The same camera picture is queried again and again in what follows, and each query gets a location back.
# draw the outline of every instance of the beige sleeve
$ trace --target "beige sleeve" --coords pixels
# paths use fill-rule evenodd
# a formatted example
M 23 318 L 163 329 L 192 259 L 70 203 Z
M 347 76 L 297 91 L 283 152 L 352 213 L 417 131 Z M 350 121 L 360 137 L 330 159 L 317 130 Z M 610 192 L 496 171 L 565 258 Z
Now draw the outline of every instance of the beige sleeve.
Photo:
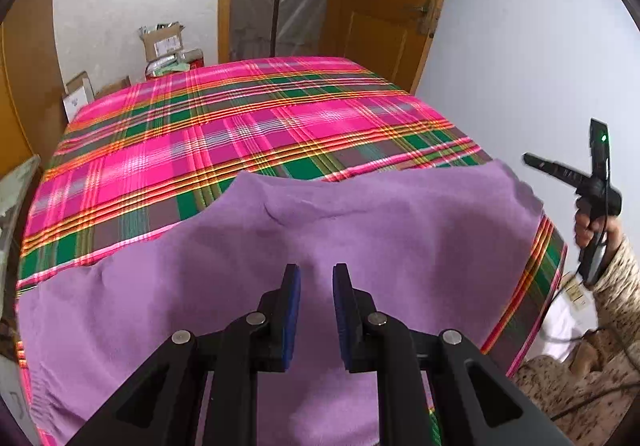
M 600 325 L 612 325 L 626 344 L 640 339 L 640 269 L 625 237 L 602 278 L 593 287 Z M 600 352 L 608 362 L 622 349 L 610 333 L 601 334 Z

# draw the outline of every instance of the metal screw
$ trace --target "metal screw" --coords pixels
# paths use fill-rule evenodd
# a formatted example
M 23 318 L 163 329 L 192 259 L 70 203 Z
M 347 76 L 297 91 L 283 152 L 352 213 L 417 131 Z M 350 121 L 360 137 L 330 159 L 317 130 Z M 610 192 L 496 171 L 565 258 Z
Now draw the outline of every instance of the metal screw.
M 367 316 L 367 321 L 372 325 L 384 325 L 386 323 L 386 314 L 382 314 L 382 312 L 372 312 Z
M 462 343 L 462 334 L 458 331 L 448 330 L 442 333 L 442 339 L 449 345 L 459 345 Z
M 262 325 L 265 321 L 267 321 L 267 316 L 261 312 L 252 312 L 246 315 L 246 322 L 250 325 Z
M 183 345 L 185 343 L 188 343 L 190 339 L 191 339 L 190 331 L 176 331 L 171 336 L 172 342 L 174 342 L 176 345 Z

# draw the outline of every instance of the bed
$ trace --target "bed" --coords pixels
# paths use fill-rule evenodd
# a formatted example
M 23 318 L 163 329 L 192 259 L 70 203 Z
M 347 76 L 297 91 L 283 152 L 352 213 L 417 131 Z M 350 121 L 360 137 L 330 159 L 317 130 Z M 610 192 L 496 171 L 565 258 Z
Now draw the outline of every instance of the bed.
M 341 181 L 488 161 L 424 102 L 341 58 L 248 60 L 136 84 L 69 123 L 30 208 L 18 296 L 157 238 L 209 206 L 243 170 Z M 506 374 L 540 328 L 565 254 L 543 216 L 518 287 L 482 346 Z M 29 397 L 22 344 L 18 355 Z

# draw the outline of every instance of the spotted clothing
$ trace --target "spotted clothing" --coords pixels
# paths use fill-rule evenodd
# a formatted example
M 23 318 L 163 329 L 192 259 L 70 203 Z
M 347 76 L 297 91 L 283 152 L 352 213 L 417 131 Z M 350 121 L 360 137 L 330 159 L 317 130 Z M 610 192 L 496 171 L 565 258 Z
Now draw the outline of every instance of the spotted clothing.
M 593 288 L 600 325 L 612 325 L 640 363 L 640 270 L 628 239 Z M 588 338 L 598 353 L 596 372 L 578 378 L 567 362 L 538 356 L 524 363 L 513 381 L 548 416 L 623 383 L 640 381 L 609 331 Z M 638 394 L 637 388 L 615 392 L 558 419 L 556 424 L 577 446 L 604 446 Z

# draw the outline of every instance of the purple garment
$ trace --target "purple garment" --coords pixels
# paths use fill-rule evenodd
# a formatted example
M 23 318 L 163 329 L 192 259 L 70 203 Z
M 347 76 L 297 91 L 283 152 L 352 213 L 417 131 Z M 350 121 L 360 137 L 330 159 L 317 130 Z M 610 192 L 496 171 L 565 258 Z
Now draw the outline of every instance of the purple garment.
M 505 164 L 367 174 L 340 183 L 241 173 L 155 241 L 60 272 L 20 298 L 33 418 L 64 444 L 178 329 L 224 328 L 302 270 L 292 365 L 259 374 L 258 444 L 370 446 L 375 374 L 340 360 L 332 268 L 409 328 L 487 339 L 522 275 L 542 203 Z

